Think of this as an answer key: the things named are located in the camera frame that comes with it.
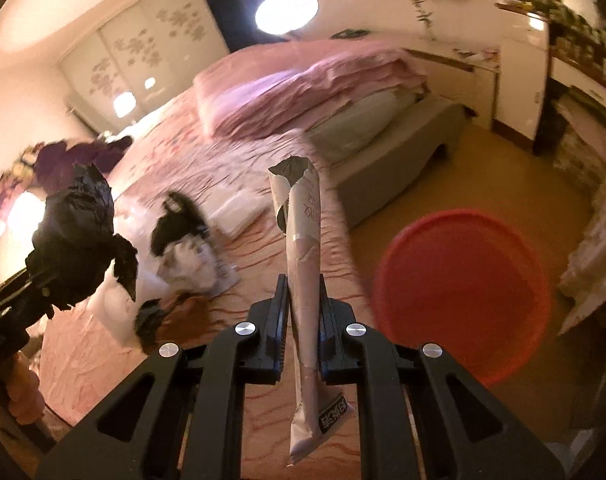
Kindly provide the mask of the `grey bed frame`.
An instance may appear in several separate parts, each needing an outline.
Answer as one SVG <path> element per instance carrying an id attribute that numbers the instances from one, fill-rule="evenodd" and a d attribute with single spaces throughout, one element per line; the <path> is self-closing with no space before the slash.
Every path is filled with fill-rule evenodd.
<path id="1" fill-rule="evenodd" d="M 402 194 L 435 153 L 455 151 L 467 124 L 460 103 L 385 90 L 344 107 L 305 136 L 329 165 L 346 224 L 354 228 Z"/>

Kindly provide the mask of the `plaid covered dresser stool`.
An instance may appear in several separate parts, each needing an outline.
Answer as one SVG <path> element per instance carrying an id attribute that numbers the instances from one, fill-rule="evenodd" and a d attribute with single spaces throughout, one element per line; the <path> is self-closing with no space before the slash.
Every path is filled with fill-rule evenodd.
<path id="1" fill-rule="evenodd" d="M 606 179 L 606 107 L 576 86 L 553 106 L 564 124 L 553 167 L 594 195 Z"/>

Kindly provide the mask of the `red plastic mesh trash basket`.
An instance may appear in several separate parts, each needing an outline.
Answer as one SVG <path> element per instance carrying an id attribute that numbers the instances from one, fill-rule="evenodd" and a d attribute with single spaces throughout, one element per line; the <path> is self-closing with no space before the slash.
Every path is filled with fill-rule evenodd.
<path id="1" fill-rule="evenodd" d="M 440 344 L 486 386 L 530 360 L 552 316 L 535 252 L 471 209 L 427 214 L 397 233 L 377 266 L 371 307 L 389 339 Z"/>

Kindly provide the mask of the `pink paper wrapper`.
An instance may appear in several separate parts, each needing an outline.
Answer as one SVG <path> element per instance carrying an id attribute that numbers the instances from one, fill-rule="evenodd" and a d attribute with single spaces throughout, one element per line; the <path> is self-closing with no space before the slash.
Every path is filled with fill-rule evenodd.
<path id="1" fill-rule="evenodd" d="M 268 169 L 277 226 L 286 237 L 287 277 L 295 355 L 295 409 L 289 464 L 300 463 L 353 413 L 341 388 L 321 380 L 320 194 L 312 162 L 290 156 Z"/>

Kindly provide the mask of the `printed white snack package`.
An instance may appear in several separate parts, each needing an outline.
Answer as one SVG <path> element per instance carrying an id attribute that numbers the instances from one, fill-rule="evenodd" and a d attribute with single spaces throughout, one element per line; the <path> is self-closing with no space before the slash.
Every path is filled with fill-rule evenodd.
<path id="1" fill-rule="evenodd" d="M 223 255 L 197 204 L 184 193 L 169 191 L 162 208 L 150 238 L 159 278 L 173 292 L 191 292 L 207 299 L 235 286 L 237 268 Z"/>

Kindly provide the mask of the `brown bag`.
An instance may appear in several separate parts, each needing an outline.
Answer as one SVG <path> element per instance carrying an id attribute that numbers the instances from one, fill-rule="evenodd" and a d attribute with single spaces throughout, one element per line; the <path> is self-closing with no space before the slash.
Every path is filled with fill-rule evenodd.
<path id="1" fill-rule="evenodd" d="M 144 302 L 134 322 L 135 335 L 146 354 L 166 342 L 189 348 L 211 327 L 210 300 L 191 292 L 176 292 Z"/>

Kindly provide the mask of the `rose pattern bedspread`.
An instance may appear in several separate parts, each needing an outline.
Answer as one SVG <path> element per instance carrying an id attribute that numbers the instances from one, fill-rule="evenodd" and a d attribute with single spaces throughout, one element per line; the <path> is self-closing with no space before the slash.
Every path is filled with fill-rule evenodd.
<path id="1" fill-rule="evenodd" d="M 166 341 L 206 344 L 266 298 L 286 271 L 268 170 L 297 155 L 320 176 L 320 270 L 329 295 L 373 317 L 355 269 L 343 208 L 327 164 L 300 131 L 265 139 L 213 140 L 201 128 L 197 100 L 185 91 L 146 116 L 110 174 L 115 229 L 138 252 L 137 290 L 114 280 L 58 313 L 47 325 L 39 378 L 48 408 L 77 424 L 137 365 Z M 209 240 L 183 234 L 153 250 L 150 238 L 169 192 L 189 196 L 209 216 L 226 196 L 245 200 L 256 219 L 238 236 Z"/>

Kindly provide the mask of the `white low tv cabinet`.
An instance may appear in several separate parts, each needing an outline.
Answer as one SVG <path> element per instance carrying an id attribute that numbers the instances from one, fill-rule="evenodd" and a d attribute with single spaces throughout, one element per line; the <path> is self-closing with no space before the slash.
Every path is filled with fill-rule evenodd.
<path id="1" fill-rule="evenodd" d="M 374 32 L 373 39 L 385 40 L 406 49 L 427 72 L 430 90 L 463 104 L 474 112 L 474 123 L 491 130 L 500 69 L 486 61 L 473 47 L 440 40 L 421 39 L 408 32 Z"/>

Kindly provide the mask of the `dresser with cosmetics shelf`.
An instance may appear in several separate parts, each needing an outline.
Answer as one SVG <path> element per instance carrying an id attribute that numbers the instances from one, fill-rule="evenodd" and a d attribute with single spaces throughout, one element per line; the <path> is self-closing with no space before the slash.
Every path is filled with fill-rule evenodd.
<path id="1" fill-rule="evenodd" d="M 550 129 L 560 121 L 553 102 L 576 86 L 606 107 L 606 29 L 594 28 L 558 0 L 498 0 L 497 10 L 532 13 L 548 24 L 550 45 L 543 110 L 533 151 L 547 151 L 557 139 Z"/>

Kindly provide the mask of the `purple garment on bed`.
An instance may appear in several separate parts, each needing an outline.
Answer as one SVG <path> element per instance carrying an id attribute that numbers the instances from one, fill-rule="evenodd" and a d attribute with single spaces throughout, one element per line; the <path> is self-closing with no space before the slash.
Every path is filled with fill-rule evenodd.
<path id="1" fill-rule="evenodd" d="M 96 166 L 106 177 L 123 158 L 134 139 L 124 136 L 120 140 L 91 142 L 63 140 L 46 144 L 37 155 L 34 173 L 37 184 L 47 195 L 69 186 L 74 177 L 74 167 Z"/>

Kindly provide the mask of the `rose in glass vase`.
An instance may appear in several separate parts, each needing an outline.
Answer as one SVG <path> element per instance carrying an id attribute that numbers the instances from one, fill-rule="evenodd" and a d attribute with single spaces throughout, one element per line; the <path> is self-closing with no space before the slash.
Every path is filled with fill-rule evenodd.
<path id="1" fill-rule="evenodd" d="M 432 12 L 425 8 L 425 0 L 411 0 L 411 3 L 413 3 L 417 21 L 422 24 L 423 29 L 425 29 L 425 36 L 430 41 L 437 40 L 437 36 L 435 36 L 433 29 Z"/>

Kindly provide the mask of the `black plastic bag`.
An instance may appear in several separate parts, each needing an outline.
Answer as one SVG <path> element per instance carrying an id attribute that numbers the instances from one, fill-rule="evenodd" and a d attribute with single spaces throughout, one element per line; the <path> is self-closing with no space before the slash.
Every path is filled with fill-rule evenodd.
<path id="1" fill-rule="evenodd" d="M 46 198 L 32 244 L 26 270 L 49 318 L 91 296 L 108 269 L 136 298 L 137 249 L 114 231 L 111 188 L 96 166 L 76 165 L 72 183 Z"/>

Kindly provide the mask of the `clear plastic bag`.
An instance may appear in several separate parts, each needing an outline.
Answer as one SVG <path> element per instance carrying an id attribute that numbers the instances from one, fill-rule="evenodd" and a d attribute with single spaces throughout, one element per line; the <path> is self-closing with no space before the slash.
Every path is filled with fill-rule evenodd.
<path id="1" fill-rule="evenodd" d="M 139 348 L 135 322 L 142 305 L 158 297 L 157 277 L 146 269 L 139 271 L 135 299 L 128 294 L 114 274 L 112 262 L 105 271 L 103 282 L 89 298 L 88 310 L 122 347 Z"/>

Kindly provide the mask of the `white sliding door wardrobe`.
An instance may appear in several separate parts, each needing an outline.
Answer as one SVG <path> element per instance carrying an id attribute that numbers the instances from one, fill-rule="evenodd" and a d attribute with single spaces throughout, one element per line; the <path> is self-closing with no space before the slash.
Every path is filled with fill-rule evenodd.
<path id="1" fill-rule="evenodd" d="M 117 133 L 228 53 L 207 0 L 139 0 L 61 58 L 64 102 L 97 133 Z"/>

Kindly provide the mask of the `white tall cabinet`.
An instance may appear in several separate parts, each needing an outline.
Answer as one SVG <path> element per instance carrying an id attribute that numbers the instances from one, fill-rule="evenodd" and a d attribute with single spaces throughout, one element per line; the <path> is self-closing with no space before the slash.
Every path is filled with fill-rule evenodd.
<path id="1" fill-rule="evenodd" d="M 548 24 L 532 13 L 499 10 L 500 73 L 493 127 L 531 151 L 540 123 L 548 76 Z"/>

